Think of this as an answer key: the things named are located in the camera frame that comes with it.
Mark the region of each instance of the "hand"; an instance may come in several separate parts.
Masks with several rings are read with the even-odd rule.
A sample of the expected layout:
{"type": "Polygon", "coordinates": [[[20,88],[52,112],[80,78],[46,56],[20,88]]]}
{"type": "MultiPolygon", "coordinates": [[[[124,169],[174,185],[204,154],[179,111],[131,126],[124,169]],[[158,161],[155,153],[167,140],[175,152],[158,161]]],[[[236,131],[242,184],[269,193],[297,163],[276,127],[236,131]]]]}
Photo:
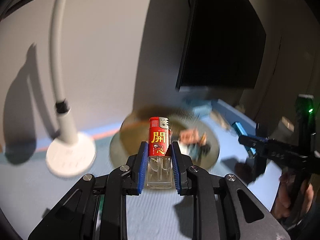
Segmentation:
{"type": "MultiPolygon", "coordinates": [[[[280,177],[280,185],[278,189],[278,194],[275,199],[275,203],[271,209],[271,214],[276,218],[280,219],[282,217],[289,217],[290,215],[290,205],[291,205],[291,200],[288,195],[288,190],[287,190],[287,184],[289,183],[289,176],[288,173],[282,174],[280,177]]],[[[304,189],[306,188],[307,181],[305,180],[300,188],[301,193],[303,193],[304,189]]],[[[306,214],[312,204],[312,199],[314,196],[314,191],[313,187],[311,184],[308,185],[306,192],[305,192],[305,197],[304,201],[302,204],[302,209],[301,209],[301,215],[306,214]]]]}

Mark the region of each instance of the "orange stripe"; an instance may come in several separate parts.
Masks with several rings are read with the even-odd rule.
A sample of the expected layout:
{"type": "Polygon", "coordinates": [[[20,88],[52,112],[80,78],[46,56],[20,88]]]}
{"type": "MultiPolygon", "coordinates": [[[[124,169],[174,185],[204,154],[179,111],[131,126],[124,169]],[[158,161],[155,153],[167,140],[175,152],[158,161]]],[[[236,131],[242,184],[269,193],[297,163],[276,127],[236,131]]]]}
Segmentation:
{"type": "MultiPolygon", "coordinates": [[[[98,134],[93,135],[92,138],[94,140],[103,139],[105,137],[109,137],[109,136],[115,135],[119,130],[120,130],[120,128],[116,128],[116,129],[113,129],[111,131],[98,133],[98,134]]],[[[44,152],[44,151],[47,151],[47,149],[48,149],[48,147],[42,147],[42,148],[37,149],[36,152],[44,152]]]]}

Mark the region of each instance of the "red lighter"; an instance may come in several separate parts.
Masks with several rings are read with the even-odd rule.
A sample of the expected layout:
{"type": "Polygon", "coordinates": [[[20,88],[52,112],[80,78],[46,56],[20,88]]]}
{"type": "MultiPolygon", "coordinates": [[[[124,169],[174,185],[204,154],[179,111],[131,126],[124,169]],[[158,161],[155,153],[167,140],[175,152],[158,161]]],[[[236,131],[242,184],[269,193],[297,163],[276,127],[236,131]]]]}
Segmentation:
{"type": "Polygon", "coordinates": [[[167,154],[170,145],[169,119],[151,117],[148,141],[148,187],[169,188],[172,186],[171,157],[167,154]]]}

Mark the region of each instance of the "gray wall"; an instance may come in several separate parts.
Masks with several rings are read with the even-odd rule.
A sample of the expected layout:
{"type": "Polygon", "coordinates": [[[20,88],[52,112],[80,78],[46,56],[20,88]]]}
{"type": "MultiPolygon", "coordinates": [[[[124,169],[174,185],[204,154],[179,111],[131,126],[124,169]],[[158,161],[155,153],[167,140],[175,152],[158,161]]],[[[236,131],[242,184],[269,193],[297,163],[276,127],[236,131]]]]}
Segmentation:
{"type": "MultiPolygon", "coordinates": [[[[53,2],[34,0],[0,23],[0,144],[29,142],[27,156],[57,129],[48,65],[53,2]]],[[[175,90],[188,10],[187,0],[67,0],[62,65],[78,129],[122,122],[133,107],[213,97],[175,90]]],[[[241,95],[218,92],[230,103],[241,95]]]]}
{"type": "MultiPolygon", "coordinates": [[[[48,65],[53,2],[34,0],[0,23],[0,144],[29,141],[29,152],[34,151],[36,139],[54,137],[57,129],[48,65]]],[[[235,105],[242,95],[251,118],[259,113],[259,119],[276,122],[278,116],[286,115],[275,109],[290,105],[297,91],[306,90],[308,78],[319,71],[311,67],[319,26],[303,0],[250,2],[267,39],[256,87],[242,94],[233,89],[175,90],[187,0],[67,0],[62,64],[78,129],[122,122],[133,108],[149,104],[179,105],[185,97],[221,98],[235,105]],[[308,67],[308,74],[295,74],[301,65],[308,67]],[[288,72],[294,82],[302,76],[304,81],[296,90],[286,83],[290,100],[283,101],[281,87],[268,88],[288,72]],[[267,108],[274,102],[273,109],[267,108]]],[[[317,84],[317,79],[311,80],[309,89],[317,84]]]]}
{"type": "MultiPolygon", "coordinates": [[[[0,23],[1,144],[4,137],[45,138],[57,128],[48,65],[53,2],[34,0],[0,23]]],[[[67,0],[62,65],[80,130],[121,122],[131,112],[148,4],[67,0]]]]}

